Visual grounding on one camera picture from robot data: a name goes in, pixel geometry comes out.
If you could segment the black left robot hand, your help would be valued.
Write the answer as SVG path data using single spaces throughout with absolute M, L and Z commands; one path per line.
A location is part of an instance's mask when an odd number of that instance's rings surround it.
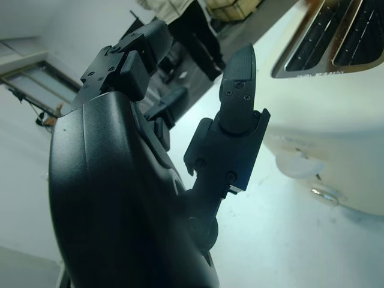
M 52 133 L 49 201 L 75 287 L 218 287 L 210 254 L 228 193 L 247 189 L 270 113 L 256 111 L 256 56 L 237 50 L 224 70 L 220 109 L 202 119 L 184 155 L 192 189 L 168 156 L 182 94 L 147 113 L 138 102 L 172 45 L 156 20 L 100 50 L 72 111 Z

